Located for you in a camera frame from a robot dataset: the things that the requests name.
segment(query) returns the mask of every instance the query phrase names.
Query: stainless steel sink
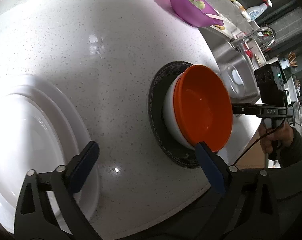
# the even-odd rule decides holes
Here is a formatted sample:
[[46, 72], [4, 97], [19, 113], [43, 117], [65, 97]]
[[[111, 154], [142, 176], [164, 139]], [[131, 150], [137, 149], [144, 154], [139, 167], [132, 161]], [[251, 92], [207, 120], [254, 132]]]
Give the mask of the stainless steel sink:
[[227, 66], [232, 65], [241, 76], [244, 83], [243, 99], [232, 98], [234, 103], [255, 103], [260, 99], [259, 89], [257, 88], [254, 77], [254, 66], [250, 58], [244, 53], [237, 51], [230, 39], [212, 28], [199, 28], [212, 54], [223, 72]]

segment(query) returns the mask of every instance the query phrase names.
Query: black sleeve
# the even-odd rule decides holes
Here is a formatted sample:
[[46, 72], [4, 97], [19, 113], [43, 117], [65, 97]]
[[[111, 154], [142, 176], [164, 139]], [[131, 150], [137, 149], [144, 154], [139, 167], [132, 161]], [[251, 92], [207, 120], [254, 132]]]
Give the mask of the black sleeve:
[[302, 136], [292, 127], [294, 139], [289, 147], [285, 147], [280, 152], [278, 159], [281, 167], [285, 168], [302, 160]]

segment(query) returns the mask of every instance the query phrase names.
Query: stack of white plates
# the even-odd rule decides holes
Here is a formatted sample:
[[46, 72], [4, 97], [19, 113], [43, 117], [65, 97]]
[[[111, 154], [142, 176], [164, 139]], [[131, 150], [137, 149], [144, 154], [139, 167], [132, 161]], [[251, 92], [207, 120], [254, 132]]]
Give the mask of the stack of white plates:
[[[16, 205], [28, 170], [53, 171], [66, 165], [91, 140], [70, 100], [53, 84], [21, 75], [0, 86], [0, 222], [14, 232]], [[74, 195], [89, 220], [99, 198], [98, 166]], [[53, 192], [48, 192], [60, 227], [69, 229]]]

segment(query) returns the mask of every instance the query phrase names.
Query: purple bowl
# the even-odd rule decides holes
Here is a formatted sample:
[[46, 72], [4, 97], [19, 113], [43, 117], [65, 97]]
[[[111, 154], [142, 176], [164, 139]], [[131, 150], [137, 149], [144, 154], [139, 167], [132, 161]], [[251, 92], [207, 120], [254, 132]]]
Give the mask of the purple bowl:
[[219, 14], [205, 0], [201, 1], [205, 3], [205, 7], [202, 10], [189, 0], [171, 0], [171, 6], [177, 15], [193, 26], [208, 27], [214, 24], [223, 26], [224, 23], [222, 20], [213, 19], [206, 15], [206, 13]]

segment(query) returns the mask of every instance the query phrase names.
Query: faucet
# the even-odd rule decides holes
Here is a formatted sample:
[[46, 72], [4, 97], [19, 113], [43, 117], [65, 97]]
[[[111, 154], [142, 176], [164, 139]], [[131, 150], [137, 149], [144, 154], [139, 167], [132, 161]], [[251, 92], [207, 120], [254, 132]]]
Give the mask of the faucet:
[[272, 36], [269, 39], [269, 41], [265, 42], [263, 45], [260, 46], [261, 50], [265, 51], [269, 46], [271, 46], [275, 42], [276, 39], [276, 32], [270, 27], [261, 27], [255, 31], [252, 31], [251, 33], [247, 34], [244, 37], [237, 38], [236, 40], [231, 39], [231, 44], [233, 45], [234, 48], [237, 48], [240, 43], [244, 44], [248, 38], [262, 31], [269, 31], [272, 33]]

